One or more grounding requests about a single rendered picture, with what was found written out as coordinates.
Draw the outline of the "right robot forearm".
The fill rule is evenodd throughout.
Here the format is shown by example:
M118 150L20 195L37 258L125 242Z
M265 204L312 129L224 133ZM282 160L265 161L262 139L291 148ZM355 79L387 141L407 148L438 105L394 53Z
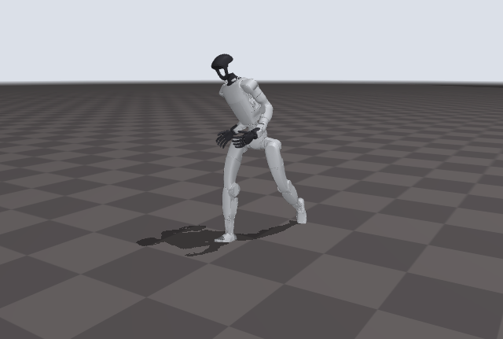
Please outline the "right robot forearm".
M240 121L238 122L237 124L237 127L233 129L233 131L238 134L238 131L242 131L243 129L245 129L247 127L247 125L243 125Z

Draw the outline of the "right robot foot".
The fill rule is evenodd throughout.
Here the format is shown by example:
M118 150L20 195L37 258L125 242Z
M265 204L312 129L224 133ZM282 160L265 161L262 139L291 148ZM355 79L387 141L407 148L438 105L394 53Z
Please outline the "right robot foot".
M232 242L237 239L237 236L233 234L233 236L229 235L228 233L224 233L223 236L216 238L214 241L216 242Z

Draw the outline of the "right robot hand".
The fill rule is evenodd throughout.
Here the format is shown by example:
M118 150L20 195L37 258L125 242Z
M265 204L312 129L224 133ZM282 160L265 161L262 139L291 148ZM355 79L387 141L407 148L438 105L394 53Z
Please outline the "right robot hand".
M232 139L233 135L237 135L237 134L233 131L233 129L234 129L234 128L236 128L236 127L237 127L237 124L236 124L236 125L234 125L233 127L231 127L231 128L230 128L230 130L231 130L231 131L227 130L227 131L222 131L222 132L218 133L218 136L222 134L221 136L219 136L219 137L216 139L216 142L218 142L218 145L219 145L219 143L221 142L221 143L220 143L220 147L222 147L222 148L224 149L224 146L226 145L226 143L227 143L228 141L230 141L230 140ZM220 138L221 138L221 139L220 139ZM219 140L219 139L220 139L220 140ZM224 139L224 140L223 140L223 139ZM219 140L219 141L218 141L218 140ZM222 140L223 140L223 141L222 141ZM226 140L227 140L227 141L226 141ZM223 142L225 142L225 143L223 144ZM222 146L222 144L223 144L223 146Z

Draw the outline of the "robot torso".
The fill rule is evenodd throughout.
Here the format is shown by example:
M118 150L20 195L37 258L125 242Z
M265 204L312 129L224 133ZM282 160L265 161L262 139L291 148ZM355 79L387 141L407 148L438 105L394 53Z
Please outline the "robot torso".
M227 86L228 80L225 80L227 83L224 81L226 84L222 87L222 94L238 120L243 125L247 125L249 132L258 124L261 105L240 86L240 83L245 79L247 78L237 77L237 80L234 78L231 81L236 81L230 86ZM266 131L261 137L253 139L246 146L249 149L265 149L265 138L267 138Z

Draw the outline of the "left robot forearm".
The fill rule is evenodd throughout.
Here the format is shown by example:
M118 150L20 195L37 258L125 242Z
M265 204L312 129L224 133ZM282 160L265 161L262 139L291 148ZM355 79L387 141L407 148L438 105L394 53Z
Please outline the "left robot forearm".
M258 138L261 137L265 133L267 125L272 118L272 115L273 115L272 105L266 105L265 113L261 114L261 116L259 117L259 122L256 126L256 127L260 128L259 131L256 131Z

